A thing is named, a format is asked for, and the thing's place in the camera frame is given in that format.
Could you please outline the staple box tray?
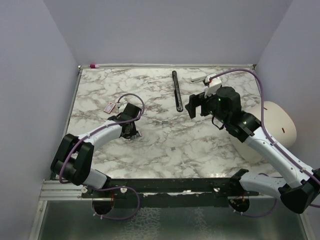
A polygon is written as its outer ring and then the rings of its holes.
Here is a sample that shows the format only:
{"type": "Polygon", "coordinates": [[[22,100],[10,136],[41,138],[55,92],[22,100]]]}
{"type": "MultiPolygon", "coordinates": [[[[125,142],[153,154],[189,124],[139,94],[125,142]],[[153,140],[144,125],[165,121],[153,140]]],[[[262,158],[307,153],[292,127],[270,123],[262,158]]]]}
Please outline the staple box tray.
{"type": "Polygon", "coordinates": [[[140,131],[137,131],[135,133],[135,135],[130,136],[130,140],[133,141],[133,140],[136,140],[136,139],[138,139],[140,137],[142,137],[142,133],[140,131]]]}

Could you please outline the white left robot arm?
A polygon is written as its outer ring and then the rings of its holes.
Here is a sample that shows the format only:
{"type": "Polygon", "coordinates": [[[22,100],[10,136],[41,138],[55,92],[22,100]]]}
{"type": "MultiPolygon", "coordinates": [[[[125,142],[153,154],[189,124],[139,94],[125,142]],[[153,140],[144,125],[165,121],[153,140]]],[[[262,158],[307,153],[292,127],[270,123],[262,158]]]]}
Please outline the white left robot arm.
{"type": "Polygon", "coordinates": [[[142,113],[143,109],[127,103],[122,112],[109,117],[91,132],[66,134],[51,163],[51,172],[64,182],[92,187],[97,196],[106,197],[111,190],[110,177],[92,168],[94,152],[112,140],[130,139],[137,135],[135,121],[142,113]]]}

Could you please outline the white stapler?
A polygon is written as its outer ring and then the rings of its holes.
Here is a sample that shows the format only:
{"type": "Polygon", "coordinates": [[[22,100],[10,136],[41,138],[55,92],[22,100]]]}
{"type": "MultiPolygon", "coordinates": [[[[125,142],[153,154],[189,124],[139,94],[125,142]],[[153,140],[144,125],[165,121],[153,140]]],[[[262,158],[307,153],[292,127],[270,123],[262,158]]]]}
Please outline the white stapler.
{"type": "Polygon", "coordinates": [[[194,83],[204,81],[207,76],[208,74],[198,72],[197,74],[194,74],[190,77],[190,83],[194,84],[194,83]]]}

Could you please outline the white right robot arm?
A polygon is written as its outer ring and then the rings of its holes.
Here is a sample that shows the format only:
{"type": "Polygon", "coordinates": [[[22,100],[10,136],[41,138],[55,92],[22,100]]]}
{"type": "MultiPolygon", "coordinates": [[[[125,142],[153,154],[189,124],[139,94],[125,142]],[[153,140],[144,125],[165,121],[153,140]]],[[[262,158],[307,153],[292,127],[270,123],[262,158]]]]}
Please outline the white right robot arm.
{"type": "Polygon", "coordinates": [[[303,163],[269,136],[261,120],[242,110],[241,97],[232,87],[220,87],[210,96],[204,92],[190,95],[185,108],[191,119],[196,117],[197,107],[201,107],[201,116],[217,119],[231,136],[258,152],[281,175],[275,178],[241,169],[229,184],[234,195],[258,192],[279,199],[292,212],[302,214],[320,194],[319,169],[303,163]]]}

